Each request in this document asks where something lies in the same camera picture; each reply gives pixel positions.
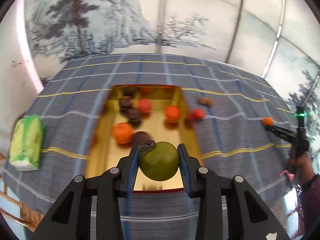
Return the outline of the person right hand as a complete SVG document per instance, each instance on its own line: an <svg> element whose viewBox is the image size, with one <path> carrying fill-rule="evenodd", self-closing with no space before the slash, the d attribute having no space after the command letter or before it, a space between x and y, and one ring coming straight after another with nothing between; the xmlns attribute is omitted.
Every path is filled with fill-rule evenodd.
<svg viewBox="0 0 320 240"><path fill-rule="evenodd" d="M289 152L289 167L297 167L299 173L299 183L300 185L304 185L308 183L315 175L310 154L308 152L304 152L303 155L299 157L295 157L295 150L292 148Z"/></svg>

